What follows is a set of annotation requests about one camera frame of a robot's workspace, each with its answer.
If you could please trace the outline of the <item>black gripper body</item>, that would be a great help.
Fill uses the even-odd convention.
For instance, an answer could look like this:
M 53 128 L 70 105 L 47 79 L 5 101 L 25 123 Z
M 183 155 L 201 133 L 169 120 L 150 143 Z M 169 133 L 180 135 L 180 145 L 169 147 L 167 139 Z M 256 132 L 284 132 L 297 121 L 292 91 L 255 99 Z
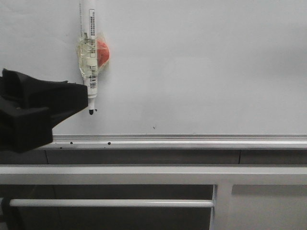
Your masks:
M 3 69 L 0 78 L 0 148 L 25 152 L 51 143 L 67 118 L 60 94 L 67 81 L 46 81 Z

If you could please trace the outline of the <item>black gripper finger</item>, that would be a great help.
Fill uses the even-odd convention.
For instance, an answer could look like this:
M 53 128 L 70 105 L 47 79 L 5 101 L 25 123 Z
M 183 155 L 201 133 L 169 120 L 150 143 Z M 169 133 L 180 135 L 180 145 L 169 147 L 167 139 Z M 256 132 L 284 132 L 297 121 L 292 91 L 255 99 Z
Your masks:
M 88 106 L 87 87 L 68 82 L 22 82 L 19 123 L 57 125 Z

